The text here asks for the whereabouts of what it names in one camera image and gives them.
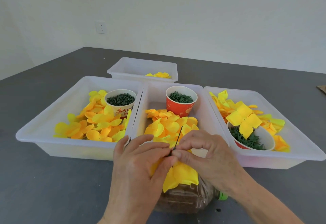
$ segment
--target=paper cup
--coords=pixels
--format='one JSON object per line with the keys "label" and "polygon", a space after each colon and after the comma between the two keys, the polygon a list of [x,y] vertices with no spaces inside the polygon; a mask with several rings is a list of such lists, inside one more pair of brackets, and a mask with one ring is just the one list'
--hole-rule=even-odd
{"label": "paper cup", "polygon": [[[232,128],[234,127],[233,124],[231,124],[230,122],[227,122],[226,124],[228,126],[228,128]],[[259,141],[261,144],[264,145],[266,150],[261,150],[261,151],[268,151],[268,150],[273,150],[275,147],[275,140],[274,138],[271,136],[271,134],[266,131],[263,127],[259,126],[257,129],[254,130],[254,134],[256,136],[259,136]],[[235,143],[237,144],[238,147],[243,148],[243,149],[252,149],[252,150],[258,150],[258,149],[254,149],[254,148],[250,148],[242,143],[240,143],[238,140],[236,140],[234,138]]]}
{"label": "paper cup", "polygon": [[[178,103],[169,98],[169,95],[174,91],[178,91],[179,94],[189,95],[193,99],[192,103]],[[185,87],[185,86],[172,86],[169,87],[166,92],[166,109],[168,111],[174,112],[180,116],[180,118],[188,116],[192,107],[198,99],[198,96],[195,91]]]}
{"label": "paper cup", "polygon": [[132,95],[136,100],[137,95],[134,91],[131,91],[131,90],[112,90],[109,93],[107,93],[104,97],[106,104],[108,104],[109,106],[111,106],[113,108],[114,115],[116,116],[118,114],[121,114],[121,118],[124,118],[128,115],[129,109],[132,110],[132,107],[134,106],[135,102],[133,102],[129,105],[125,105],[125,106],[113,106],[108,103],[108,98],[114,97],[114,96],[117,96],[117,95],[123,94],[123,93]]}

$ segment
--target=green bottle cap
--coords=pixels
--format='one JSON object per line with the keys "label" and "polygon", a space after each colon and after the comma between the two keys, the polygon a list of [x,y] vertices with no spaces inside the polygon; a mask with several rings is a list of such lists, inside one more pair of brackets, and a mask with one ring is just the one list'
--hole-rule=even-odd
{"label": "green bottle cap", "polygon": [[227,198],[228,198],[227,194],[220,192],[220,197],[218,198],[219,200],[226,200]]}

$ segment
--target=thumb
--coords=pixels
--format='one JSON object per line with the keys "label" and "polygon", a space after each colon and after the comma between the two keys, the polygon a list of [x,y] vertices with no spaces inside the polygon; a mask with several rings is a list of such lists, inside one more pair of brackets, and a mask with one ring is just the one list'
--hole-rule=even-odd
{"label": "thumb", "polygon": [[165,157],[164,160],[158,165],[154,175],[152,176],[152,180],[156,184],[163,185],[166,175],[168,174],[170,168],[178,161],[177,157],[169,156]]}
{"label": "thumb", "polygon": [[176,149],[172,151],[172,155],[176,156],[178,160],[188,166],[192,167],[196,171],[200,171],[200,166],[203,158],[198,157],[186,150]]}

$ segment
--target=rectangular container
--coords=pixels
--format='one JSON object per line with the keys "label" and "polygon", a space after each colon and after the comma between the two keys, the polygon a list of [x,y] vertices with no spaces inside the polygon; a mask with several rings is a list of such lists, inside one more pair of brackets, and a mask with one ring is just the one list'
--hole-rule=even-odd
{"label": "rectangular container", "polygon": [[[221,124],[219,123],[214,111],[205,95],[204,89],[199,85],[191,84],[176,84],[164,82],[147,82],[144,85],[144,91],[139,104],[138,112],[136,115],[131,138],[143,135],[146,127],[152,123],[152,119],[147,119],[145,110],[147,109],[166,109],[166,90],[171,86],[186,86],[196,92],[198,100],[195,102],[188,117],[195,117],[198,119],[198,128],[204,129],[210,134],[221,135],[226,143],[229,145],[228,140],[224,134]],[[192,152],[201,157],[205,157],[207,150],[205,149],[192,149]]]}
{"label": "rectangular container", "polygon": [[[156,74],[158,72],[169,73],[171,78],[145,76],[149,73]],[[119,59],[118,62],[108,69],[108,73],[112,75],[112,78],[142,82],[162,81],[174,83],[178,81],[178,68],[176,63],[133,59],[131,57],[122,57]]]}
{"label": "rectangular container", "polygon": [[141,99],[143,83],[97,76],[85,76],[48,108],[21,128],[16,133],[17,140],[35,143],[51,156],[113,160],[113,150],[116,143],[56,138],[53,135],[54,127],[57,123],[68,123],[68,113],[78,115],[89,103],[88,93],[90,91],[105,90],[109,92],[116,89],[128,89],[137,94],[126,129],[126,135],[130,134]]}
{"label": "rectangular container", "polygon": [[[220,121],[225,135],[230,143],[231,148],[236,152],[236,156],[243,167],[260,167],[260,168],[275,168],[288,169],[298,165],[305,160],[325,160],[325,153],[318,148],[306,135],[304,135],[298,128],[296,128],[287,118],[285,118],[275,107],[271,105],[258,92],[251,90],[233,90],[223,89],[218,87],[206,86],[206,97]],[[277,133],[291,146],[290,153],[276,152],[276,151],[259,151],[239,148],[234,142],[229,129],[227,128],[222,115],[218,111],[209,92],[214,95],[227,90],[228,99],[232,99],[235,103],[243,101],[246,105],[257,105],[258,110],[263,111],[264,114],[271,114],[275,119],[284,119],[284,128]]]}

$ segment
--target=clear plastic bottle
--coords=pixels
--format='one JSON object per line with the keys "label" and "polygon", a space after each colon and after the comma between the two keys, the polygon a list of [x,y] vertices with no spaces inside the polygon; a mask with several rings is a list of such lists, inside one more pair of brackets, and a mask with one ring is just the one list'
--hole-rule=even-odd
{"label": "clear plastic bottle", "polygon": [[161,194],[156,211],[193,214],[204,209],[216,197],[226,200],[227,195],[216,190],[210,183],[198,177],[198,185],[179,184],[176,188]]}

